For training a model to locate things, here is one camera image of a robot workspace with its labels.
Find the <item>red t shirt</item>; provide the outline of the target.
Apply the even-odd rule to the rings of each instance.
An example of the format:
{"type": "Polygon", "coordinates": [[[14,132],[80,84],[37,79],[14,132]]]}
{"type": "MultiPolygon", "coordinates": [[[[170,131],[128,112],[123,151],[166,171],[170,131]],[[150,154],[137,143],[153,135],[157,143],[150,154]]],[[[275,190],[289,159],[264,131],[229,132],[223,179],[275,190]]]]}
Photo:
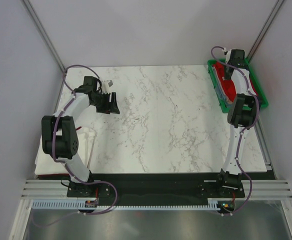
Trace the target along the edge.
{"type": "Polygon", "coordinates": [[[228,104],[232,104],[237,94],[233,81],[231,79],[225,79],[224,65],[216,62],[212,67],[223,98],[228,104]]]}

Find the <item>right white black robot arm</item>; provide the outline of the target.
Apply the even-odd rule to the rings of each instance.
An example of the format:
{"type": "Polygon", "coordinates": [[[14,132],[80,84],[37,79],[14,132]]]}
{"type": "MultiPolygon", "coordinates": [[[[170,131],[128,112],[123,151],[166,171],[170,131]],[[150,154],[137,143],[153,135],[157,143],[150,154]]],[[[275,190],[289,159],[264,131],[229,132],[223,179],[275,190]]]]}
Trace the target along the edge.
{"type": "Polygon", "coordinates": [[[221,197],[245,197],[241,161],[247,135],[255,125],[260,103],[250,80],[250,71],[242,49],[223,48],[225,55],[224,78],[231,80],[235,88],[235,98],[227,114],[230,124],[230,140],[225,162],[217,177],[215,191],[221,197]]]}

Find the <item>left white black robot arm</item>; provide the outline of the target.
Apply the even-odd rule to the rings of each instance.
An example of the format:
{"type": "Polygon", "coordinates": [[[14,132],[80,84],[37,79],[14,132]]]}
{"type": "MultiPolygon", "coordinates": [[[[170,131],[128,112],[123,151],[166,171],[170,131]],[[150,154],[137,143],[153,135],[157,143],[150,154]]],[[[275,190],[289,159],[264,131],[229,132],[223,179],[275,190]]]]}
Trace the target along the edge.
{"type": "Polygon", "coordinates": [[[90,181],[92,173],[78,153],[80,142],[75,126],[76,120],[88,107],[95,107],[97,113],[120,114],[117,94],[111,92],[112,80],[101,81],[85,76],[83,84],[72,91],[66,105],[53,115],[41,119],[41,145],[45,154],[67,170],[71,179],[79,183],[78,191],[85,197],[92,196],[96,185],[90,181]]]}

